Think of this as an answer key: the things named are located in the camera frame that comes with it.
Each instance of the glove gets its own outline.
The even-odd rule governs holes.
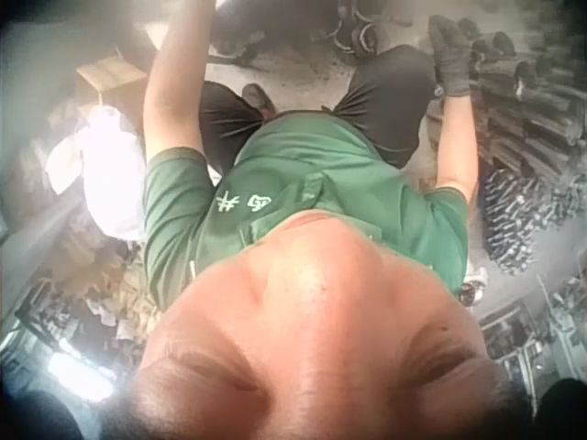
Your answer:
[[[468,96],[469,41],[457,24],[445,16],[431,16],[428,33],[446,96]]]

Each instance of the printed logo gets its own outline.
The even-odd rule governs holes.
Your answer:
[[[271,197],[261,197],[261,196],[255,194],[249,199],[247,206],[249,208],[251,208],[251,211],[253,213],[257,213],[258,211],[260,211],[261,209],[263,209],[265,206],[267,206],[270,203],[271,203]]]
[[[225,191],[223,197],[217,197],[218,212],[227,213],[240,203],[240,197],[236,196],[231,199],[228,198],[228,191]]]

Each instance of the dark shoe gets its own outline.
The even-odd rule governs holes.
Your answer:
[[[251,107],[259,110],[264,119],[271,119],[277,115],[277,110],[271,98],[260,85],[254,82],[243,87],[242,99]]]

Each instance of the black pants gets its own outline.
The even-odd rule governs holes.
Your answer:
[[[357,68],[332,114],[360,130],[383,160],[401,169],[418,147],[420,122],[435,85],[432,58],[397,46]],[[221,175],[264,122],[257,109],[226,86],[205,83],[200,127],[208,163]]]

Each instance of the green shirt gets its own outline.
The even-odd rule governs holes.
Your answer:
[[[263,238],[291,215],[322,209],[431,267],[455,291],[467,267],[467,204],[450,189],[422,194],[353,126],[327,114],[282,116],[253,135],[215,188],[191,148],[150,162],[145,266],[168,308],[192,278]]]

